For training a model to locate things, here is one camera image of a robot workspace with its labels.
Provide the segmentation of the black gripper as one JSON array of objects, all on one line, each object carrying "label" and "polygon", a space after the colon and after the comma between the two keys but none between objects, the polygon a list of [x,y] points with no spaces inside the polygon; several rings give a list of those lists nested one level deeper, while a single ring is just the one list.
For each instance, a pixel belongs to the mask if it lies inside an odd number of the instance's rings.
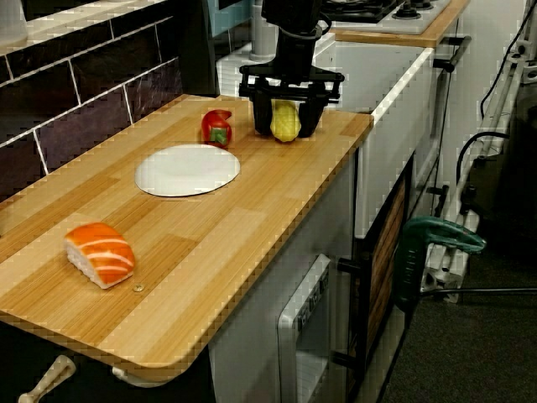
[{"label": "black gripper", "polygon": [[319,33],[291,35],[281,29],[271,61],[240,67],[238,93],[253,98],[254,124],[259,134],[272,134],[271,98],[304,102],[299,106],[300,138],[309,138],[315,132],[324,103],[339,101],[343,74],[313,66],[315,43],[320,37]]}]

